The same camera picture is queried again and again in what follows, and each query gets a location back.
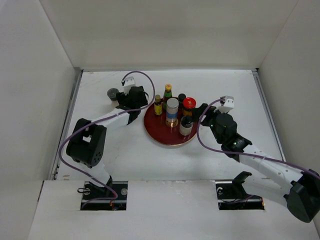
yellow label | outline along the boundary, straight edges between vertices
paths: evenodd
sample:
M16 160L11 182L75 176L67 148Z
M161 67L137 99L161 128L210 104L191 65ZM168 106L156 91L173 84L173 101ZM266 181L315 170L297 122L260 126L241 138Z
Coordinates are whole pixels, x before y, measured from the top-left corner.
M162 104L154 105L154 113L155 113L155 115L161 115L162 114Z
M187 115L192 116L192 112L191 111L186 111L186 110L183 109L183 116L187 116Z

white wall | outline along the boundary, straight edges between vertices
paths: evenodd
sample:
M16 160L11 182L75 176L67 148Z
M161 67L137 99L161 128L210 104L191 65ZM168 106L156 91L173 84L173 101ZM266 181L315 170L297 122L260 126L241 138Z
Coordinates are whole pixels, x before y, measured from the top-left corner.
M74 66L258 67L297 0L40 0Z
M320 1L300 0L259 70L287 161L318 173L319 23Z
M27 239L75 77L38 0L0 0L0 239Z

red tray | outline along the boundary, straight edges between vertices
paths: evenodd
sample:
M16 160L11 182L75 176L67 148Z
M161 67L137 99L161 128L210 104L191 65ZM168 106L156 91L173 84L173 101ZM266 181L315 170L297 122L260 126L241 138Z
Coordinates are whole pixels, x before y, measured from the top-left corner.
M162 110L161 115L155 115L155 106L152 104L145 112L144 127L149 136L158 143L169 146L182 145L195 137L198 125L198 122L194 122L190 135L183 136L179 132L182 117L182 110L179 110L177 117L179 123L175 127L169 127L166 125L166 111Z

red sauce jar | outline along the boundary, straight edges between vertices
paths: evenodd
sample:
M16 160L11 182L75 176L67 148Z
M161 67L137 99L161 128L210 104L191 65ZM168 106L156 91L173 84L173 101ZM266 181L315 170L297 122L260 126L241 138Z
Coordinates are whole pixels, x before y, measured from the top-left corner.
M183 100L183 116L192 116L191 110L196 107L196 100L192 97L186 97Z

